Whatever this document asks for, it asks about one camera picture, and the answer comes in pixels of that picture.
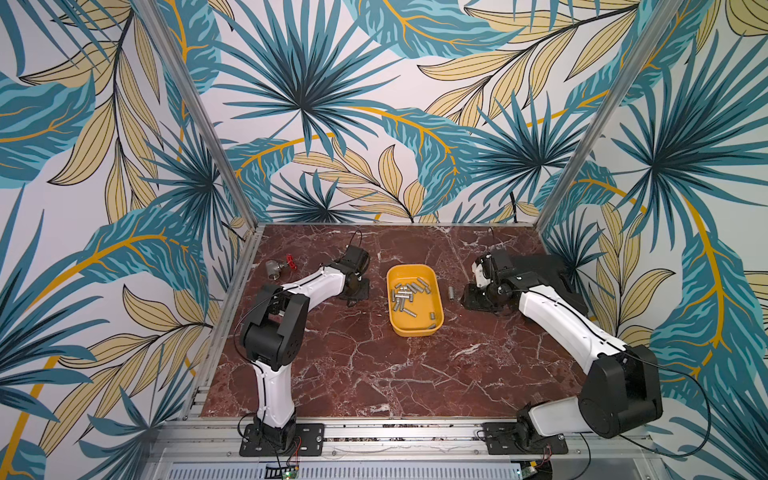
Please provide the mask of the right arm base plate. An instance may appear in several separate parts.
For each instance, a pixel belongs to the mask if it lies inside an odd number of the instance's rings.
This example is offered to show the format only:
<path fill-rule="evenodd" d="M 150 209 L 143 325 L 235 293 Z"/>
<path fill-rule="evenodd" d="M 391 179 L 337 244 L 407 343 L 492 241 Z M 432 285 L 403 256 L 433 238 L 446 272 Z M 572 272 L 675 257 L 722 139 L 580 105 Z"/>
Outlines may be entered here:
<path fill-rule="evenodd" d="M 562 434 L 541 436 L 523 422 L 486 422 L 480 438 L 489 455 L 562 455 L 568 446 Z"/>

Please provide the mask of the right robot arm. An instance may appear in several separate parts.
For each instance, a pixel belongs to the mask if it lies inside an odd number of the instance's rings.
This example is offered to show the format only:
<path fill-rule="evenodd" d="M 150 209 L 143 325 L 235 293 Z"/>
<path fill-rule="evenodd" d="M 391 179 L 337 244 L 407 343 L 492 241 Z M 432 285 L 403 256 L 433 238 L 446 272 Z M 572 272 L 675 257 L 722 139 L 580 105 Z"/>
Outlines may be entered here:
<path fill-rule="evenodd" d="M 553 255 L 513 256 L 504 249 L 480 255 L 461 297 L 472 311 L 519 311 L 558 342 L 586 375 L 580 393 L 535 406 L 516 418 L 522 445 L 559 434 L 595 433 L 613 438 L 663 414 L 655 355 L 632 347 L 587 317 L 587 306 Z"/>

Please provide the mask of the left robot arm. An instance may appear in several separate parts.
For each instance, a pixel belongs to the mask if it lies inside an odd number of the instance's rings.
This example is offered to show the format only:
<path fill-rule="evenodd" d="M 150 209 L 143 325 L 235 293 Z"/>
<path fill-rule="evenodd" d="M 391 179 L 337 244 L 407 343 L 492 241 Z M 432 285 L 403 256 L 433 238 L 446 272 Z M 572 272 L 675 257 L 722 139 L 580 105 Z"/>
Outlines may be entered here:
<path fill-rule="evenodd" d="M 305 278 L 262 287 L 241 328 L 244 356 L 256 375 L 258 409 L 254 423 L 261 437 L 285 450 L 296 431 L 291 393 L 291 364 L 302 346 L 309 312 L 338 298 L 349 306 L 366 300 L 370 281 L 364 277 L 369 253 L 348 245 L 344 254 Z"/>

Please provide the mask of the yellow plastic storage box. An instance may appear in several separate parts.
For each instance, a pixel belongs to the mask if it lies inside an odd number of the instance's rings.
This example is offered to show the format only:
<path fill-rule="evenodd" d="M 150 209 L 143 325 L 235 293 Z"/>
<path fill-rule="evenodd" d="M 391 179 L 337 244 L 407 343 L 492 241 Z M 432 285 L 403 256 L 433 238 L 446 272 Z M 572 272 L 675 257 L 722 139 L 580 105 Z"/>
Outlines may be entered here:
<path fill-rule="evenodd" d="M 386 278 L 390 324 L 401 337 L 425 337 L 444 323 L 437 276 L 425 264 L 400 264 Z"/>

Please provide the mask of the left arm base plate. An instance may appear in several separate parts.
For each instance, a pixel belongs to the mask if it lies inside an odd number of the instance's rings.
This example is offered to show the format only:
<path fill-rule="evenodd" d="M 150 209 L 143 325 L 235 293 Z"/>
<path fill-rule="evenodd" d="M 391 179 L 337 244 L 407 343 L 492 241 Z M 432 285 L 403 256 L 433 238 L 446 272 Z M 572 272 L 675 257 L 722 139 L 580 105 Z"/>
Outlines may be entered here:
<path fill-rule="evenodd" d="M 323 452 L 324 434 L 323 423 L 289 422 L 285 428 L 277 429 L 256 421 L 245 427 L 239 455 L 319 457 Z"/>

